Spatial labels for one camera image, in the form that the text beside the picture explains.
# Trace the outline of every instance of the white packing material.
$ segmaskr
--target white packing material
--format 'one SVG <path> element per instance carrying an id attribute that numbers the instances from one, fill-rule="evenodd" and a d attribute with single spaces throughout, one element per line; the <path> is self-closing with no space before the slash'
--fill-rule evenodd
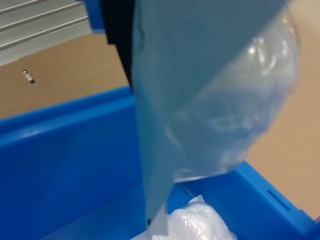
<path id="1" fill-rule="evenodd" d="M 188 205 L 175 210 L 168 216 L 168 236 L 147 232 L 132 240 L 236 240 L 224 220 L 205 203 L 202 195 L 192 199 Z"/>

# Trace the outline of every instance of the plastic bag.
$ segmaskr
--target plastic bag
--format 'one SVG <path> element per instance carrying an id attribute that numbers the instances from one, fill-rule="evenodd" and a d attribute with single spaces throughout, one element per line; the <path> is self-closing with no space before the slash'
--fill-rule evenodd
<path id="1" fill-rule="evenodd" d="M 168 217 L 168 236 L 147 232 L 132 240 L 236 240 L 220 215 L 200 195 Z"/>
<path id="2" fill-rule="evenodd" d="M 281 4 L 136 1 L 132 80 L 150 233 L 168 233 L 174 183 L 233 170 L 281 109 L 299 74 L 296 40 L 276 19 L 246 45 Z"/>

